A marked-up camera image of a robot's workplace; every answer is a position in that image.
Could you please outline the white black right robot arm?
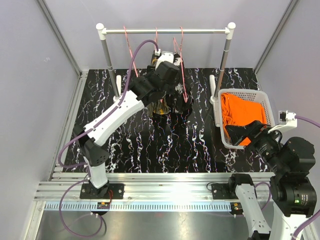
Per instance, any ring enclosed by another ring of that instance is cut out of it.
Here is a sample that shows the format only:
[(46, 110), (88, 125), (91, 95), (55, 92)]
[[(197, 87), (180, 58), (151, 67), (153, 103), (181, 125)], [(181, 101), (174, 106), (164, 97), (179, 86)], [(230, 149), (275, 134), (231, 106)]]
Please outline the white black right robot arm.
[(307, 177), (316, 163), (313, 144), (301, 137), (281, 144), (283, 132), (296, 127), (296, 120), (275, 126), (255, 120), (245, 126), (225, 127), (232, 145), (249, 139), (245, 148), (257, 152), (274, 174), (268, 183), (274, 202), (272, 226), (265, 221), (252, 177), (233, 173), (228, 180), (227, 193), (240, 201), (250, 240), (296, 240), (320, 214), (315, 212), (316, 190)]

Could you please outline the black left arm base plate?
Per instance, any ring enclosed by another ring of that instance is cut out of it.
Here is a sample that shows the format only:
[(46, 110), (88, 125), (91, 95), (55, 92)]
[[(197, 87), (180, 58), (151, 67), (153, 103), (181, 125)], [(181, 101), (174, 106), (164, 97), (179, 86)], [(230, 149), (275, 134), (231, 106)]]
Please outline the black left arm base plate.
[(101, 188), (95, 188), (90, 182), (81, 186), (80, 199), (85, 200), (122, 200), (125, 185), (123, 183), (107, 183)]

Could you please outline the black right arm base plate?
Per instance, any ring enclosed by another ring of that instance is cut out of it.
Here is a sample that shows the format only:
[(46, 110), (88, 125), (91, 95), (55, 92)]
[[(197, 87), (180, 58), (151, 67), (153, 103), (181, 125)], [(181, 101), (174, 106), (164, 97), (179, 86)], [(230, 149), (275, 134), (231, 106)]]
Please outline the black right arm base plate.
[(231, 188), (228, 183), (217, 183), (209, 182), (206, 185), (206, 188), (211, 192), (212, 198), (214, 200), (237, 200), (234, 191), (231, 191)]

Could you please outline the camouflage olive yellow trousers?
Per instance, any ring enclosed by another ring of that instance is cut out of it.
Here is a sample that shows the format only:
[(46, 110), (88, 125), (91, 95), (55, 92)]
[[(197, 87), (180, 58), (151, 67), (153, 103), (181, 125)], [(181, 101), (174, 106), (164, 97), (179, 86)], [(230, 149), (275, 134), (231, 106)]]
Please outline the camouflage olive yellow trousers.
[[(156, 51), (154, 50), (152, 53), (150, 67), (149, 66), (147, 67), (147, 71), (149, 71), (149, 69), (154, 69), (156, 67), (156, 63), (159, 56), (157, 56), (155, 52)], [(155, 114), (166, 115), (169, 113), (170, 109), (167, 105), (166, 99), (162, 98), (156, 102), (150, 103), (147, 106), (147, 111), (148, 111), (148, 116), (152, 118)]]

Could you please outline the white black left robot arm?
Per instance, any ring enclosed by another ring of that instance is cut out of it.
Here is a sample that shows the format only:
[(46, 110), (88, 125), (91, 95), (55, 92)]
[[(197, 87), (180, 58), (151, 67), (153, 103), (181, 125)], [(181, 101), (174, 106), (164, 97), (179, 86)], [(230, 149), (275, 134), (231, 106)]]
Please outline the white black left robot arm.
[(85, 187), (91, 195), (102, 199), (109, 191), (106, 161), (110, 154), (103, 145), (127, 119), (170, 93), (176, 86), (179, 70), (173, 63), (163, 61), (154, 70), (130, 80), (126, 90), (110, 108), (84, 128), (74, 131), (76, 144), (88, 165), (89, 181)]

